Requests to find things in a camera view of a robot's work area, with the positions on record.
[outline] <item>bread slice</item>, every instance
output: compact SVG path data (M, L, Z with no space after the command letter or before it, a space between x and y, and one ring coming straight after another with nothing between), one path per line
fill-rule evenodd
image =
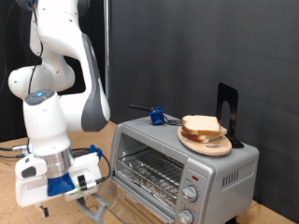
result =
M220 137L227 134L227 130L221 126L221 135ZM188 138L190 140L193 140L195 142L199 143L208 143L210 141L214 141L218 139L218 136L216 135L195 135L195 134L187 134L184 131L181 131L181 135L185 138Z
M181 135L185 138L188 138L190 140L193 140L194 142L198 142L198 143L208 143L209 142L209 139L208 138L204 138L204 139L198 139L197 137L195 136L198 136L198 135L191 135L191 134L187 134L185 133L184 131L181 131Z
M185 116L182 118L182 130L187 134L219 135L220 124L216 117L210 116Z

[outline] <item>red indicator light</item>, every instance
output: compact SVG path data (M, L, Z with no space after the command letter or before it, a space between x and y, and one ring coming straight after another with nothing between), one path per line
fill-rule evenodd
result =
M192 179L198 181L198 177L196 177L195 175L192 176Z

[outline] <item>black plate holder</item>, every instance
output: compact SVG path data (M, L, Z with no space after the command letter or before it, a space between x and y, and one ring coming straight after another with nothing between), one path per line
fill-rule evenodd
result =
M231 112L229 129L226 136L231 141L233 148L242 148L244 147L244 145L235 139L235 124L236 124L237 101L238 101L237 90L220 82L218 85L218 97L217 97L217 109L216 109L216 117L218 120L221 120L222 106L225 101L229 104L230 112Z

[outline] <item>oven rack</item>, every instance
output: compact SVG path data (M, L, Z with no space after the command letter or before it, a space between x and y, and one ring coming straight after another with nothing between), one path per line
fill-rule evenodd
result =
M176 209L183 164L152 148L122 158L118 163L126 168L122 169L122 175L141 185L145 191L152 192L173 210Z

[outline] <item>wooden table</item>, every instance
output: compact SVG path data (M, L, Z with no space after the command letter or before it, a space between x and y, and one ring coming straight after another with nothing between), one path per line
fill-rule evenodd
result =
M110 122L99 133L71 133L69 138L72 143L72 148L89 147L91 144L102 148L104 154L109 158L110 149L113 139L113 134L116 124ZM27 138L13 140L5 143L0 143L0 147L12 147L16 145L26 144ZM1 155L17 155L20 152L3 152ZM50 216L44 218L32 205L21 208L17 205L15 195L15 164L17 159L0 158L0 223L94 223L91 219L85 216L74 202L65 202L63 197L59 197L42 203L48 207ZM107 164L104 160L100 161L102 175L107 175ZM88 207L92 211L96 211L99 203L89 197ZM119 224L119 220L114 217L109 211L104 216L106 224ZM246 215L238 219L241 224L295 224L287 218L273 212L263 205L252 202L252 206L248 209Z

